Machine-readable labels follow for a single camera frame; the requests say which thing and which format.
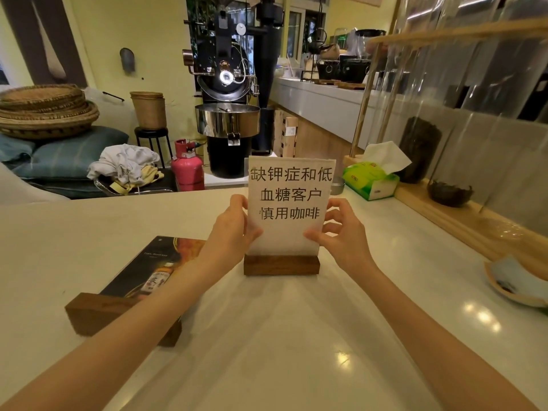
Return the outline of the pile of crumpled cloths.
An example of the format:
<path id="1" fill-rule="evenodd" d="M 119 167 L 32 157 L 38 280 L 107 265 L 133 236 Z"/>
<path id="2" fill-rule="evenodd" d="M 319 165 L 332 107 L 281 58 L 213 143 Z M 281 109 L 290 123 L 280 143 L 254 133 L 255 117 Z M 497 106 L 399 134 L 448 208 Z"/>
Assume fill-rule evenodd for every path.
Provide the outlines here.
<path id="1" fill-rule="evenodd" d="M 109 187 L 114 193 L 127 196 L 133 190 L 153 184 L 164 178 L 157 163 L 160 156 L 155 151 L 131 144 L 108 146 L 101 152 L 99 160 L 88 166 L 87 178 L 97 180 L 100 176 L 110 179 Z"/>

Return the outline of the stack of woven trays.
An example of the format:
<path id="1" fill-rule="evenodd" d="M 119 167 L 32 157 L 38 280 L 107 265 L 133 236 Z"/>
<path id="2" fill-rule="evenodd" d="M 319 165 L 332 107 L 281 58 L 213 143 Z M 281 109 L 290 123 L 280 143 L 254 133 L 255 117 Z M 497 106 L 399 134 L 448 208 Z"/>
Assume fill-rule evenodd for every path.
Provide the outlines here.
<path id="1" fill-rule="evenodd" d="M 99 119 L 98 106 L 75 84 L 24 86 L 0 92 L 0 134 L 39 141 L 72 138 Z"/>

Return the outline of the light wooden shelf frame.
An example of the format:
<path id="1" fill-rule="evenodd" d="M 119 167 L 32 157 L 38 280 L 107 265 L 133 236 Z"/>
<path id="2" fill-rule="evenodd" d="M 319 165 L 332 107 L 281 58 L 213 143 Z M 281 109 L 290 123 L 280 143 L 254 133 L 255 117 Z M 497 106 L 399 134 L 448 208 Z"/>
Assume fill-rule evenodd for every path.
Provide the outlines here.
<path id="1" fill-rule="evenodd" d="M 359 162 L 356 150 L 360 132 L 366 116 L 366 108 L 371 96 L 373 77 L 383 46 L 398 45 L 410 52 L 421 47 L 429 47 L 447 41 L 483 41 L 493 38 L 526 39 L 548 38 L 548 17 L 516 21 L 486 22 L 480 25 L 442 28 L 434 31 L 419 31 L 383 35 L 371 38 L 366 46 L 373 51 L 372 66 L 362 96 L 358 121 L 348 156 L 343 158 L 343 167 Z M 496 227 L 513 225 L 503 216 L 485 211 L 478 204 L 465 204 L 461 208 L 446 207 L 428 198 L 424 184 L 403 185 L 396 188 L 395 198 L 423 217 L 465 243 L 490 261 L 497 261 L 505 255 L 513 255 L 530 273 L 548 281 L 548 238 L 526 228 L 515 228 L 522 237 L 508 239 L 497 235 Z"/>

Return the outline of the person's right forearm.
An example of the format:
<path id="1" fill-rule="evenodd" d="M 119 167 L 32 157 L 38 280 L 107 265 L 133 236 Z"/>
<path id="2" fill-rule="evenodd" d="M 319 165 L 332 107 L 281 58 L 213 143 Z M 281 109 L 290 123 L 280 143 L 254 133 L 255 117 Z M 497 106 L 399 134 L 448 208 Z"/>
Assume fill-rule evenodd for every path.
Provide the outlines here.
<path id="1" fill-rule="evenodd" d="M 539 411 L 483 358 L 413 302 L 374 263 L 345 269 L 373 301 L 446 411 Z"/>

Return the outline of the small wooden sign base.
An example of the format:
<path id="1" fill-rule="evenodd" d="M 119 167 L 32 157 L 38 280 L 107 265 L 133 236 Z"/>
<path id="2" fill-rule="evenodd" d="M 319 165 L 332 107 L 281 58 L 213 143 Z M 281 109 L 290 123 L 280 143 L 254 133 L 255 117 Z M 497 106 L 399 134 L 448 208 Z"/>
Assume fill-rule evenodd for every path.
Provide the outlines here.
<path id="1" fill-rule="evenodd" d="M 318 275 L 318 256 L 307 255 L 245 255 L 245 276 L 309 276 Z"/>

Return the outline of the black metal stool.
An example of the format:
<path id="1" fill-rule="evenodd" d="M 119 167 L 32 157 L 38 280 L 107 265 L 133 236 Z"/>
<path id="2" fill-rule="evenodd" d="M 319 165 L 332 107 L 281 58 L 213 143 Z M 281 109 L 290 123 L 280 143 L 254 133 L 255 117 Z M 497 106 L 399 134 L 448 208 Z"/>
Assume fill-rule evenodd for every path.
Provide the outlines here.
<path id="1" fill-rule="evenodd" d="M 138 146 L 141 146 L 141 143 L 140 143 L 141 140 L 147 140 L 149 144 L 149 148 L 153 151 L 154 151 L 153 141 L 156 142 L 156 152 L 158 153 L 160 157 L 160 163 L 162 165 L 162 168 L 166 168 L 166 163 L 168 163 L 169 165 L 172 162 L 174 155 L 173 155 L 172 145 L 169 138 L 168 128 L 145 129 L 140 126 L 137 126 L 134 129 L 134 135 L 135 135 L 136 143 Z M 161 139 L 165 140 L 168 148 L 169 157 L 167 158 L 164 158 L 163 156 L 163 151 L 162 151 L 163 149 L 160 142 Z"/>

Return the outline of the green tissue box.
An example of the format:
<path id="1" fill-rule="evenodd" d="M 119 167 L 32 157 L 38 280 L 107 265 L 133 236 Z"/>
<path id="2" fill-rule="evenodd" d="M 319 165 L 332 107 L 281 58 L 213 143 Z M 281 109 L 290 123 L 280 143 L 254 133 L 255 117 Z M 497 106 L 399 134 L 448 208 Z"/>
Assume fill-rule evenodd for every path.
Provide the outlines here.
<path id="1" fill-rule="evenodd" d="M 346 186 L 367 201 L 390 198 L 400 183 L 398 172 L 411 160 L 393 141 L 367 145 L 357 162 L 348 165 L 342 178 Z"/>

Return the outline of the person's left forearm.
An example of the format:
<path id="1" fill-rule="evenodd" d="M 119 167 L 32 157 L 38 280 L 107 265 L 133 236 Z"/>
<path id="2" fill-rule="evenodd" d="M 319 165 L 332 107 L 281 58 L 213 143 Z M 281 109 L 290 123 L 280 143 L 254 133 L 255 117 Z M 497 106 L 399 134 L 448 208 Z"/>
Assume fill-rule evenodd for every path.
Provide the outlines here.
<path id="1" fill-rule="evenodd" d="M 212 257 L 173 278 L 53 364 L 0 411 L 102 411 L 167 331 L 234 265 Z"/>

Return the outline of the white paper sign card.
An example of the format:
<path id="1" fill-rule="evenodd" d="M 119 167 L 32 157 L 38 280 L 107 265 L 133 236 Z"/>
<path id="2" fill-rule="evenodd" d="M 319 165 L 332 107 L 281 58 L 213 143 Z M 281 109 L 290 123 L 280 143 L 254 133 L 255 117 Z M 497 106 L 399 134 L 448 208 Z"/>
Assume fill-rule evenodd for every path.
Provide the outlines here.
<path id="1" fill-rule="evenodd" d="M 247 255 L 317 256 L 307 230 L 321 231 L 337 161 L 251 156 L 248 161 L 248 226 L 260 228 Z"/>

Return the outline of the blue grey cushion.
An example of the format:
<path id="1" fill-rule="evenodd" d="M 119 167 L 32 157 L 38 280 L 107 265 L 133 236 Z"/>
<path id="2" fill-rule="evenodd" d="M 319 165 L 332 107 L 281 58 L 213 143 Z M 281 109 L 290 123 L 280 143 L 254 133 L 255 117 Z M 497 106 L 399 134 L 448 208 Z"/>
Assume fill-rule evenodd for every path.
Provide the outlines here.
<path id="1" fill-rule="evenodd" d="M 29 141 L 0 134 L 0 163 L 22 179 L 86 179 L 88 167 L 108 146 L 125 144 L 128 135 L 93 125 L 72 138 Z"/>

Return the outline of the person's right hand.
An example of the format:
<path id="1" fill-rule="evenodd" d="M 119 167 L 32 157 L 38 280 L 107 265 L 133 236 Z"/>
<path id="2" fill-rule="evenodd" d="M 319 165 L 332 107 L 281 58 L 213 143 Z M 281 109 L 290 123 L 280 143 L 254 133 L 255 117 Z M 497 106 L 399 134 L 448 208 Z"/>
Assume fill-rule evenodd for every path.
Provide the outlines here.
<path id="1" fill-rule="evenodd" d="M 339 230 L 339 253 L 331 255 L 339 268 L 365 289 L 370 273 L 378 272 L 369 249 L 365 227 L 345 198 L 330 198 L 327 210 L 330 209 L 347 210 L 349 217 L 348 224 L 344 226 L 331 222 L 322 226 L 322 229 Z"/>

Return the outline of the wooden plate with paper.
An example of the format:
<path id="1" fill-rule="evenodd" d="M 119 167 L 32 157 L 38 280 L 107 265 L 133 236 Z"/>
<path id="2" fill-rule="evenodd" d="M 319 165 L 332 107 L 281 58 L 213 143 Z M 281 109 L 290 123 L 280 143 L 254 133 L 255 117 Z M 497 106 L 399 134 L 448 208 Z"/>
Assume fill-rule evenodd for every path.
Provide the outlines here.
<path id="1" fill-rule="evenodd" d="M 514 303 L 536 309 L 548 309 L 548 281 L 539 278 L 512 255 L 484 262 L 485 276 L 491 287 Z"/>

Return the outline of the dark printed menu card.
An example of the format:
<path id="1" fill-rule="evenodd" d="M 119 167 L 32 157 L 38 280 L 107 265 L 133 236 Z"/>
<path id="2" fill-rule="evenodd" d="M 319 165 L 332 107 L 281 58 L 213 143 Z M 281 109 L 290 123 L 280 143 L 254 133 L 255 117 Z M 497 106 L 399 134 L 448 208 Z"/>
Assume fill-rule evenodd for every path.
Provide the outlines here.
<path id="1" fill-rule="evenodd" d="M 204 240 L 157 236 L 100 292 L 142 300 L 165 284 L 176 270 L 195 259 Z"/>

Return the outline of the dark ceramic bowl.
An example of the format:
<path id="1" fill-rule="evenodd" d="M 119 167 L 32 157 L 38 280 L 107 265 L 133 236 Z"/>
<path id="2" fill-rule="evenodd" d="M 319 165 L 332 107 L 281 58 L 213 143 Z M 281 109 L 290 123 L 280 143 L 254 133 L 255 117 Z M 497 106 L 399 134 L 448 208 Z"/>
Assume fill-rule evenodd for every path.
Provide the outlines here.
<path id="1" fill-rule="evenodd" d="M 441 181 L 429 183 L 427 192 L 432 201 L 446 207 L 455 208 L 463 207 L 474 194 L 471 186 L 464 189 Z"/>

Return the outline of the white bar counter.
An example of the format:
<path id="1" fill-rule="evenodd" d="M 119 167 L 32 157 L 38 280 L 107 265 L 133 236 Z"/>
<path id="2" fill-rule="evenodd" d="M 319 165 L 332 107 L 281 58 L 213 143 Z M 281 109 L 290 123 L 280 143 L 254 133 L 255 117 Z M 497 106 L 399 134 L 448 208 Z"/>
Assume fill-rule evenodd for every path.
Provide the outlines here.
<path id="1" fill-rule="evenodd" d="M 276 78 L 270 100 L 320 128 L 352 142 L 358 120 L 363 90 Z M 371 92 L 358 146 L 365 148 L 378 138 L 389 93 Z"/>

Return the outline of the black coffee roaster machine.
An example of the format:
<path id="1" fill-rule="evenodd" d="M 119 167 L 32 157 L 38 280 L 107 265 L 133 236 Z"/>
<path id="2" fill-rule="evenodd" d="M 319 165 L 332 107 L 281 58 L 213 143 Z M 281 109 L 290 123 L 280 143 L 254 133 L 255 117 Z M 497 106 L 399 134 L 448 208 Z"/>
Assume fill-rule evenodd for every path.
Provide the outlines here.
<path id="1" fill-rule="evenodd" d="M 275 111 L 269 107 L 283 34 L 276 0 L 187 0 L 191 48 L 184 65 L 202 97 L 198 133 L 206 138 L 211 174 L 246 175 L 247 159 L 269 156 Z"/>

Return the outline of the pink gas cylinder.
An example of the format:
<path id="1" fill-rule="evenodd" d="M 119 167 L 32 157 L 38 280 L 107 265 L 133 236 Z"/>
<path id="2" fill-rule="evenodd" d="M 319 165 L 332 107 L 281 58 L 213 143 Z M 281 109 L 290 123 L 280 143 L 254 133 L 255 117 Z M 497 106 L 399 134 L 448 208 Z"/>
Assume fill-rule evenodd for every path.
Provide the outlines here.
<path id="1" fill-rule="evenodd" d="M 203 161 L 196 154 L 196 145 L 183 138 L 175 141 L 176 157 L 171 169 L 180 192 L 205 190 Z"/>

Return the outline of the person's left hand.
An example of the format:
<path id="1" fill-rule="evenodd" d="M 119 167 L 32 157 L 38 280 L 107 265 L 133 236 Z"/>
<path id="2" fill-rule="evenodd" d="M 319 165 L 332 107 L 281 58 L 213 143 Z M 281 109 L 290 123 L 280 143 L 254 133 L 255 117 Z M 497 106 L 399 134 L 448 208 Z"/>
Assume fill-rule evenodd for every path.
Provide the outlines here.
<path id="1" fill-rule="evenodd" d="M 210 275 L 224 276 L 243 260 L 240 237 L 248 225 L 247 209 L 247 198 L 233 194 L 229 206 L 216 218 L 197 259 Z"/>

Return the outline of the black kettle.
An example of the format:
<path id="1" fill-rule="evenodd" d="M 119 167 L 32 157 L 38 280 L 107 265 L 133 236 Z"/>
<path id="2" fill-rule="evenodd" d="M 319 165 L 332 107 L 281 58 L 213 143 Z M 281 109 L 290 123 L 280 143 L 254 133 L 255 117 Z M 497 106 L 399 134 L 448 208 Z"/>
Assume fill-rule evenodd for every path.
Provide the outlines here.
<path id="1" fill-rule="evenodd" d="M 338 44 L 327 44 L 327 34 L 323 28 L 316 27 L 307 39 L 307 52 L 323 60 L 338 60 Z"/>

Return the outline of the tall woven basket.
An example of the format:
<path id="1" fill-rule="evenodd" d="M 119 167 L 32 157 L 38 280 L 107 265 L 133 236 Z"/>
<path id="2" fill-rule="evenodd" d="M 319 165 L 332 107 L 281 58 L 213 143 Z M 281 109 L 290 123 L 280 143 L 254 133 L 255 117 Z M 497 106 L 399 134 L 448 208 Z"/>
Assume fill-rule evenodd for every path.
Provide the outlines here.
<path id="1" fill-rule="evenodd" d="M 129 95 L 132 99 L 140 128 L 159 130 L 168 127 L 166 101 L 163 93 L 155 91 L 131 91 Z"/>

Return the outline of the large wooden sign base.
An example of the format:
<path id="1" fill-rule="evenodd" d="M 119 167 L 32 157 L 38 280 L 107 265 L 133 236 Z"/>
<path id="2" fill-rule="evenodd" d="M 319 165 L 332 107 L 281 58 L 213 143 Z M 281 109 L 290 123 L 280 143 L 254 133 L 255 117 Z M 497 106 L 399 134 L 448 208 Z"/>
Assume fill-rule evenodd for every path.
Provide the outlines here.
<path id="1" fill-rule="evenodd" d="M 80 293 L 65 306 L 65 312 L 77 335 L 92 337 L 146 298 Z"/>

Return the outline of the dark tall jar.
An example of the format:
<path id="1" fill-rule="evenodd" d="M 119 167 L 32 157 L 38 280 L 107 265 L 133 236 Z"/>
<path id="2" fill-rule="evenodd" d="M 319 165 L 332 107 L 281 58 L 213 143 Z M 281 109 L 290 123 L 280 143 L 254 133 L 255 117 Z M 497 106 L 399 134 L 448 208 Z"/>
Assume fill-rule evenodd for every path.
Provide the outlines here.
<path id="1" fill-rule="evenodd" d="M 399 147 L 410 164 L 396 172 L 401 183 L 417 184 L 425 178 L 441 138 L 442 131 L 427 120 L 417 116 L 407 120 Z"/>

